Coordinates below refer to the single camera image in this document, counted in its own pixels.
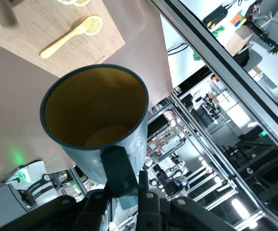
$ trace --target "mug handle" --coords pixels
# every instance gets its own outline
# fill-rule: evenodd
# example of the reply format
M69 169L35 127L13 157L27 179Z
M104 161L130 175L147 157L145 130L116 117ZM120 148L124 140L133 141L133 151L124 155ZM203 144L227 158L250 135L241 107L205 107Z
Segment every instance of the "mug handle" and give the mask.
M100 155L114 197L138 195L138 183L124 147L111 146Z

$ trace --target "dried lemon slice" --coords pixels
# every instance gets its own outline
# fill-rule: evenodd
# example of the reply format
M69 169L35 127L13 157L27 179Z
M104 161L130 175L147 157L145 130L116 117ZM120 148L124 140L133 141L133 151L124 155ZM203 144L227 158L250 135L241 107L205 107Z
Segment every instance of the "dried lemon slice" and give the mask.
M89 16L89 20L86 24L86 31L84 32L86 35L95 35L102 28L102 19L98 15Z
M57 1L64 5L70 5L75 3L77 0L57 0Z
M73 3L75 6L84 6L89 3L90 0L75 0Z

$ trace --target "wooden cutting board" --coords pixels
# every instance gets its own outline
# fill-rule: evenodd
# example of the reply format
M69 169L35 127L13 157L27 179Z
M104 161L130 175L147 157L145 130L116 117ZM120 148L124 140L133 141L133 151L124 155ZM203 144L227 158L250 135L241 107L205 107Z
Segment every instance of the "wooden cutting board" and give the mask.
M0 46L58 77L83 66L100 64L125 44L102 0L91 0L85 6L63 5L56 0L13 4L19 25L0 25ZM92 14L103 20L99 33L74 36L50 58L40 57L41 51Z

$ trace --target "wooden handle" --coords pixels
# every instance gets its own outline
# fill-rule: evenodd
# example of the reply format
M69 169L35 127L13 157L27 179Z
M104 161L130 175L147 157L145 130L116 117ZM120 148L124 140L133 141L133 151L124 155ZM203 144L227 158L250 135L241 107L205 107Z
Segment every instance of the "wooden handle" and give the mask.
M17 24L9 0L0 0L0 24L4 27L15 26Z
M68 40L70 40L74 35L76 35L75 31L71 31L70 33L66 34L64 37L56 41L50 47L45 49L43 52L40 53L41 58L47 59L51 55L53 55L61 46L63 46Z

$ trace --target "mug rim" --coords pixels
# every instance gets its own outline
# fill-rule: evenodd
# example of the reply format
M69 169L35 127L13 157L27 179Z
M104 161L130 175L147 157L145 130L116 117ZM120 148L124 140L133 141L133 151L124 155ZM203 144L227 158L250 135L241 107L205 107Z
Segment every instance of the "mug rim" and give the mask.
M129 131L127 132L123 137L111 142L111 143L107 143L105 145L101 145L101 146L95 146L95 147L82 147L82 146L76 146L73 144L69 144L66 143L62 140L60 140L59 138L57 138L55 135L53 135L53 133L50 131L50 129L47 126L47 123L45 121L44 118L44 112L45 112L45 106L46 106L46 102L49 99L50 95L52 94L52 92L59 86L59 84L61 84L63 81L65 81L66 79L68 79L69 77L72 77L73 75L82 72L82 71L86 71L89 69L95 69L95 68L115 68L115 69L119 69L122 71L125 71L129 74L131 74L133 77L135 77L139 83L141 84L145 95L146 95L146 103L145 103L145 107L144 107L144 112L142 114L142 116L140 117L140 119L138 120L138 122L136 123L136 125ZM79 150L99 150L99 149L105 149L107 147L113 146L117 143L119 143L120 141L122 141L123 139L125 139L127 136L129 136L130 134L132 134L142 123L142 121L144 120L146 114L147 114L147 110L148 110L148 103L149 103L149 96L148 96L148 91L146 88L146 85L144 84L143 80L133 71L129 70L128 68L119 66L119 65L115 65L115 64L93 64L93 65L89 65L89 66L85 66L85 67L81 67L78 68L76 70L73 70L71 72L69 72L68 74L64 75L63 77L61 77L60 79L58 79L50 88L49 90L46 92L45 96L42 99L41 105L40 105L40 121L42 124L43 129L45 130L45 132L54 140L56 141L58 144L68 147L68 148L72 148L72 149L79 149Z

